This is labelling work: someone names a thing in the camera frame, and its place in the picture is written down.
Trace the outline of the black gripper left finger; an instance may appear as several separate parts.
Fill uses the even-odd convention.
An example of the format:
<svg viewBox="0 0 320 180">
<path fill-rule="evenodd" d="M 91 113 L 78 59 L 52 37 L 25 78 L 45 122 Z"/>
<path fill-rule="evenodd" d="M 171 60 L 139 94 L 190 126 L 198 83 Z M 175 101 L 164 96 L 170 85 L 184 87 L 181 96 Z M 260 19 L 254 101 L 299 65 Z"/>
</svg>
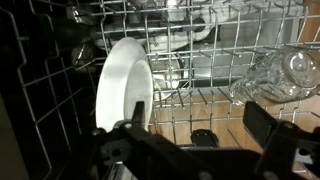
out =
<svg viewBox="0 0 320 180">
<path fill-rule="evenodd" d="M 145 120 L 145 103 L 138 101 L 132 116 L 132 125 L 134 127 L 141 127 Z"/>
</svg>

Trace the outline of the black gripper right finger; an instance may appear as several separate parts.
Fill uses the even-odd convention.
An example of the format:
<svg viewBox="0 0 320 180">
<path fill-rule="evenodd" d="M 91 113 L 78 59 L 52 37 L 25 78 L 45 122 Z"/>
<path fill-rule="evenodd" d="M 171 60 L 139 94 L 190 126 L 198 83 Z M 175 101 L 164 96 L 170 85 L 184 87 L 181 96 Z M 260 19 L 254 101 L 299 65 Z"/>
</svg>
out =
<svg viewBox="0 0 320 180">
<path fill-rule="evenodd" d="M 245 104 L 243 124 L 254 140 L 265 148 L 278 121 L 260 105 L 249 101 Z"/>
</svg>

